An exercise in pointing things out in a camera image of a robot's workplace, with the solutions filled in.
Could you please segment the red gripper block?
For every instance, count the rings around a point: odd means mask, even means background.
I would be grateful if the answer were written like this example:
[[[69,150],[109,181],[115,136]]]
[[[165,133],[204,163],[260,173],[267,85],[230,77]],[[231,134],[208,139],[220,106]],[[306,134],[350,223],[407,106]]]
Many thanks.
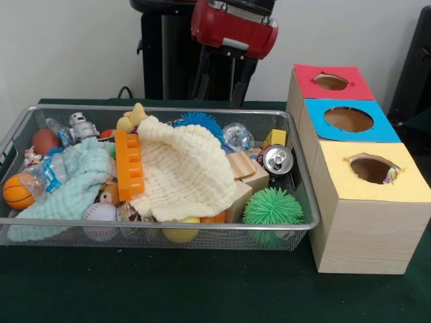
[[[204,45],[192,91],[195,101],[204,101],[206,95],[213,52],[210,47],[227,46],[246,55],[243,59],[235,59],[231,98],[231,107],[243,105],[258,60],[270,53],[277,39],[278,24],[271,17],[274,6],[275,1],[267,0],[196,2],[191,18],[191,35]]]

